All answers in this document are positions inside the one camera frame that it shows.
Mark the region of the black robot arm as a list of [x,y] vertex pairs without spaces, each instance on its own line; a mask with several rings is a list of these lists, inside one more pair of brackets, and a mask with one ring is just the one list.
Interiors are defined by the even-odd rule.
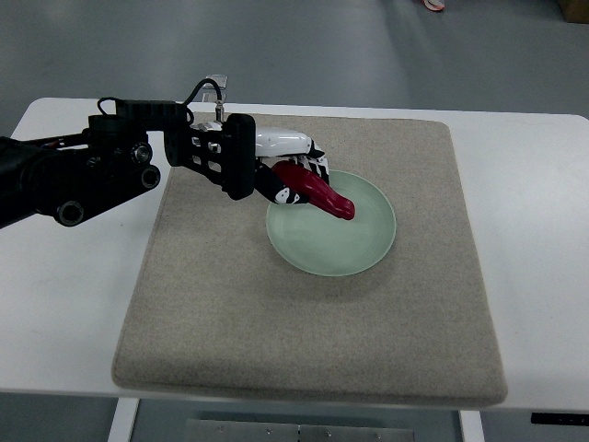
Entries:
[[193,124],[187,105],[174,101],[115,101],[115,111],[88,118],[79,134],[1,140],[1,225],[32,215],[75,227],[153,190],[151,132],[164,136],[167,162],[202,174],[231,199],[254,191],[256,124],[234,113],[219,129]]

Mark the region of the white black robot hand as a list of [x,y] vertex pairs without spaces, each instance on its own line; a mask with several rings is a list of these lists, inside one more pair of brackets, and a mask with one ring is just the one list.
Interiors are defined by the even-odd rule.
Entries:
[[329,184],[329,162],[326,154],[308,135],[279,127],[256,130],[255,189],[274,204],[306,204],[308,198],[291,189],[264,163],[267,158],[294,162]]

